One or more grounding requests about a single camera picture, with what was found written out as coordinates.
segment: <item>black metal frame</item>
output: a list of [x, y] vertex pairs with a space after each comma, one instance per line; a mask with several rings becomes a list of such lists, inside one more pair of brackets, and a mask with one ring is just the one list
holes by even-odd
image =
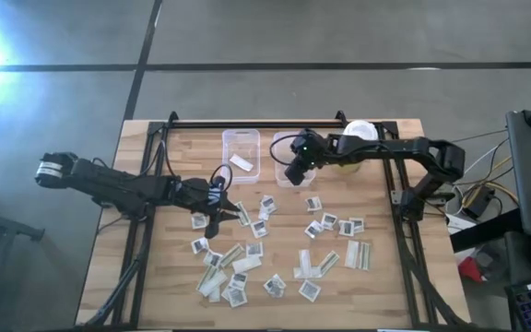
[[[141, 163], [141, 171], [145, 170], [148, 166], [151, 151], [154, 143], [154, 137], [157, 134], [161, 135], [161, 139], [166, 139], [168, 131], [171, 129], [219, 129], [219, 128], [343, 128], [348, 123], [345, 115], [342, 112], [338, 112], [335, 120], [327, 122], [321, 121], [227, 121], [227, 122], [210, 122], [210, 121], [173, 121], [171, 127], [168, 123], [163, 122], [151, 122], [148, 125], [147, 141], [145, 143], [145, 149], [143, 159]], [[381, 122], [374, 123], [380, 139], [399, 139], [398, 128], [396, 122]], [[163, 158], [159, 157], [155, 166], [155, 174], [160, 175], [162, 169]], [[398, 180], [401, 183], [401, 188], [406, 189], [409, 186], [407, 169], [405, 163], [402, 160], [395, 161], [396, 171], [398, 173]], [[390, 160], [383, 160], [384, 175], [386, 178], [387, 196], [389, 197], [389, 204], [391, 205], [391, 213], [393, 217], [393, 223], [395, 226], [395, 240], [401, 261], [403, 282], [405, 284], [407, 308], [409, 311], [409, 318], [413, 328], [423, 328], [429, 330], [481, 330], [480, 328], [471, 326], [457, 317], [454, 311], [447, 305], [447, 303], [440, 296], [439, 292], [433, 287], [430, 282], [428, 270], [425, 263], [425, 256], [423, 253], [423, 246], [419, 234], [419, 225], [416, 222], [408, 223], [411, 230], [411, 242], [415, 255], [411, 254], [406, 242], [406, 237], [403, 230], [404, 221], [399, 215], [398, 204], [394, 203], [390, 198], [391, 191], [396, 190], [395, 178], [393, 176], [393, 168]], [[121, 278], [117, 289], [114, 290], [111, 295], [113, 315], [110, 325], [104, 325], [104, 321], [108, 315], [105, 315], [103, 319], [98, 319], [93, 325], [75, 326], [69, 330], [85, 330], [85, 331], [106, 331], [106, 330], [132, 330], [138, 327], [138, 318], [140, 315], [140, 307], [142, 304], [142, 292], [145, 283], [145, 273], [148, 263], [148, 252], [150, 251], [151, 235], [153, 232], [155, 208], [150, 207], [148, 216], [146, 219], [140, 222], [145, 224], [143, 233], [143, 241], [140, 245], [140, 251], [137, 259], [133, 261], [133, 254], [135, 251], [136, 230], [139, 226], [139, 222], [136, 220], [131, 221], [129, 232], [126, 238], [126, 247], [124, 249], [124, 259], [121, 271]], [[136, 283], [135, 293], [131, 305], [130, 319], [128, 323], [123, 322], [123, 310], [124, 310], [124, 293], [128, 286], [128, 283], [134, 277], [133, 265], [136, 264]], [[427, 313], [427, 323], [421, 322], [419, 317], [419, 308], [417, 305], [417, 299], [415, 296], [415, 288], [413, 284], [413, 276], [418, 280], [421, 286], [421, 292], [423, 295], [424, 306]], [[444, 321], [448, 326], [438, 324], [436, 309], [442, 314]]]

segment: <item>concrete floor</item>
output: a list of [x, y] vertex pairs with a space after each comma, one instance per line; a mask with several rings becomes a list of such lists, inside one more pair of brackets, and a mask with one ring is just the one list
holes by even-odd
[[[0, 0], [0, 65], [135, 64], [152, 5]], [[166, 0], [149, 57], [352, 61], [531, 61], [531, 0]], [[46, 228], [41, 243], [15, 243], [0, 282], [0, 330], [72, 325], [100, 209], [79, 193], [42, 189], [33, 176], [47, 151], [111, 161], [133, 76], [0, 73], [0, 215]], [[329, 118], [343, 110], [420, 118], [427, 136], [456, 139], [502, 129], [506, 112], [523, 109], [531, 109], [531, 69], [146, 73], [134, 117]], [[502, 138], [461, 145], [473, 160]], [[479, 165], [468, 179], [486, 170]], [[502, 182], [514, 188], [512, 175]], [[475, 322], [503, 324], [485, 314], [483, 306], [497, 305], [481, 289], [466, 288]]]

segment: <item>wooden table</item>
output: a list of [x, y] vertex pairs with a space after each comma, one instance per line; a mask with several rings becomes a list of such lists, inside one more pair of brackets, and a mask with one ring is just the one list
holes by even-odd
[[[422, 136], [420, 120], [396, 120], [402, 138]], [[120, 137], [114, 167], [138, 173], [146, 140], [148, 121], [127, 121]], [[329, 130], [316, 129], [320, 134]], [[265, 255], [262, 266], [249, 272], [246, 286], [248, 303], [231, 309], [221, 299], [209, 303], [195, 291], [205, 267], [204, 254], [194, 255], [190, 242], [203, 236], [193, 231], [190, 214], [177, 207], [159, 207], [147, 266], [145, 291], [140, 313], [140, 328], [374, 328], [409, 327], [405, 288], [396, 250], [395, 231], [388, 204], [382, 162], [366, 161], [351, 175], [339, 175], [332, 167], [317, 170], [308, 188], [281, 188], [274, 176], [274, 162], [268, 147], [277, 131], [260, 129], [261, 175], [257, 184], [234, 185], [229, 198], [241, 200], [252, 219], [257, 219], [259, 201], [272, 195], [278, 211], [268, 222], [269, 235], [263, 238]], [[183, 178], [207, 178], [221, 163], [222, 129], [171, 130], [168, 138], [171, 165]], [[426, 172], [414, 161], [407, 161], [412, 184]], [[344, 267], [348, 239], [336, 231], [326, 231], [311, 240], [304, 229], [322, 212], [306, 212], [304, 199], [320, 196], [324, 211], [341, 219], [365, 217], [367, 229], [353, 240], [372, 244], [369, 272]], [[107, 210], [100, 225], [118, 216]], [[454, 253], [443, 218], [428, 216], [420, 224], [431, 281], [437, 290], [466, 321], [466, 300], [458, 276]], [[77, 315], [77, 322], [93, 316], [115, 287], [124, 254], [127, 221], [105, 229], [96, 239], [88, 277]], [[227, 252], [234, 244], [255, 242], [251, 229], [236, 220], [221, 223], [220, 233], [210, 240], [210, 248]], [[322, 287], [316, 302], [311, 303], [298, 290], [302, 284], [292, 275], [299, 266], [299, 250], [310, 249], [312, 264], [334, 250], [340, 260], [322, 279], [313, 281]], [[228, 276], [232, 268], [225, 270]], [[273, 299], [263, 288], [264, 282], [278, 273], [288, 287], [284, 298]], [[416, 287], [419, 310], [423, 312], [419, 287]], [[127, 294], [125, 309], [130, 312], [132, 292]]]

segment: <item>plastic bin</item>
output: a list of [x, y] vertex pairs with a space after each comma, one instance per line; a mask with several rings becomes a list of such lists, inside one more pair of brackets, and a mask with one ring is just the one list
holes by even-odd
[[[297, 135], [299, 132], [279, 132], [274, 135], [274, 141], [288, 135]], [[290, 143], [294, 140], [295, 137], [282, 139], [276, 145], [274, 146], [274, 155], [276, 158], [278, 158], [280, 161], [284, 162], [291, 162], [294, 159], [294, 153], [292, 153], [292, 150], [290, 150]], [[308, 171], [304, 174], [304, 180], [299, 185], [294, 185], [292, 182], [284, 175], [284, 171], [288, 168], [286, 165], [282, 165], [280, 163], [275, 162], [274, 171], [276, 172], [276, 182], [277, 185], [281, 187], [306, 187], [311, 185], [311, 182], [313, 181], [314, 177], [316, 176], [316, 171]]]
[[[255, 184], [259, 180], [259, 132], [255, 129], [228, 129], [222, 132], [222, 163], [228, 163], [232, 168], [233, 184]], [[253, 168], [246, 172], [230, 162], [233, 154], [251, 162]], [[230, 178], [229, 170], [221, 169], [227, 181]]]

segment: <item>red object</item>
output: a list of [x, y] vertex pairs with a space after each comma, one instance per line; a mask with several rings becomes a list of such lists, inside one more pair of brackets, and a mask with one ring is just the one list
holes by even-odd
[[480, 277], [480, 271], [478, 271], [477, 262], [475, 258], [467, 257], [465, 260], [460, 263], [458, 266], [458, 272], [461, 276], [469, 277], [476, 282], [483, 282], [483, 279]]

